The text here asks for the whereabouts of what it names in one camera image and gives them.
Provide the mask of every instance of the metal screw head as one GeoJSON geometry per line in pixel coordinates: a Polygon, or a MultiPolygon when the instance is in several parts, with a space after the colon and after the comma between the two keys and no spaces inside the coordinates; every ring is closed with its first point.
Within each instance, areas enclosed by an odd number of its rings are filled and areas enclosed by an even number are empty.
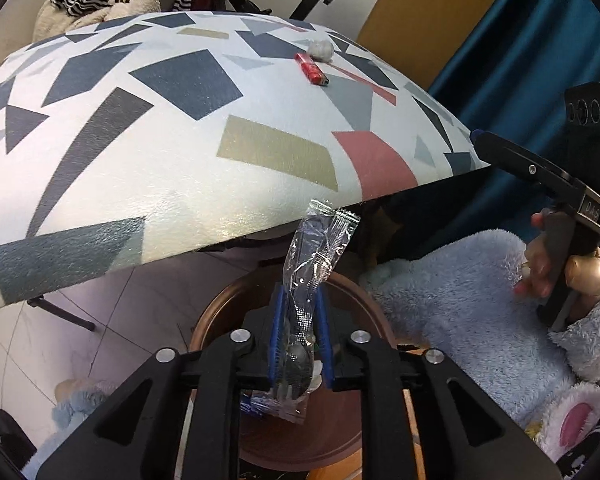
{"type": "Polygon", "coordinates": [[[368,343],[371,341],[371,334],[366,330],[356,330],[351,333],[351,340],[354,343],[368,343]]]}
{"type": "Polygon", "coordinates": [[[424,354],[424,358],[431,364],[437,365],[445,360],[445,355],[437,348],[432,348],[431,350],[427,350],[424,354]]]}
{"type": "Polygon", "coordinates": [[[155,358],[159,363],[168,363],[176,357],[176,351],[173,348],[163,348],[155,353],[155,358]]]}
{"type": "Polygon", "coordinates": [[[251,332],[245,328],[239,328],[231,332],[231,340],[236,343],[245,343],[251,338],[251,332]]]}

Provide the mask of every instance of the chair leg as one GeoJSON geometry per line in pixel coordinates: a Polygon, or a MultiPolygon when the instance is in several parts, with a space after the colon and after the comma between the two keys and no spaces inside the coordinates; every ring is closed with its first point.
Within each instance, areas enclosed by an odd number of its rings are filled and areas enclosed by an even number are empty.
{"type": "Polygon", "coordinates": [[[13,417],[1,409],[0,447],[18,469],[22,469],[37,451],[13,417]]]}
{"type": "Polygon", "coordinates": [[[67,312],[66,310],[63,310],[62,308],[55,306],[53,303],[45,300],[43,296],[27,300],[27,303],[33,307],[40,307],[42,310],[46,310],[49,314],[61,317],[69,323],[81,326],[82,328],[85,328],[90,332],[94,332],[94,330],[96,330],[96,325],[93,324],[91,321],[87,321],[80,317],[74,316],[70,312],[67,312]]]}

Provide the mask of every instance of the white floor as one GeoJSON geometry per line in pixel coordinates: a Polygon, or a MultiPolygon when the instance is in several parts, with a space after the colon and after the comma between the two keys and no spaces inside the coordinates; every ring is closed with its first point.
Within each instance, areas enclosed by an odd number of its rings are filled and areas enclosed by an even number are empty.
{"type": "Polygon", "coordinates": [[[0,309],[0,407],[39,446],[54,431],[56,384],[86,376],[122,382],[160,348],[186,351],[209,302],[279,250],[267,252],[181,254],[45,295],[92,320],[95,332],[23,303],[0,309]]]}

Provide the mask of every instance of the fluffy blue fabric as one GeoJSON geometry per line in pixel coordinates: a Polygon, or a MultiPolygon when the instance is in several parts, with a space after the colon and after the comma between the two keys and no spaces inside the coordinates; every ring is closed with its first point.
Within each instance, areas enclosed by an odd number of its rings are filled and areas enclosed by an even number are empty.
{"type": "Polygon", "coordinates": [[[574,372],[600,378],[600,364],[590,370],[592,357],[600,361],[600,302],[550,337],[537,300],[513,295],[524,251],[515,235],[485,231],[415,262],[390,261],[361,280],[398,336],[445,351],[523,427],[575,384],[574,372]]]}
{"type": "Polygon", "coordinates": [[[22,468],[24,477],[27,480],[35,480],[42,463],[106,398],[107,395],[103,391],[90,388],[72,393],[68,400],[55,406],[51,417],[58,426],[58,431],[44,441],[27,465],[22,468]]]}

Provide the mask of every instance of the red lighter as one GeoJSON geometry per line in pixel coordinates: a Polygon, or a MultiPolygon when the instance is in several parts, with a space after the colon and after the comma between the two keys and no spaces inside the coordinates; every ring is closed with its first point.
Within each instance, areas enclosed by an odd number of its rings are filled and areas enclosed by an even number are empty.
{"type": "Polygon", "coordinates": [[[324,72],[320,70],[320,67],[308,54],[296,54],[296,61],[300,64],[304,75],[311,84],[325,86],[329,83],[327,76],[324,75],[324,72]]]}

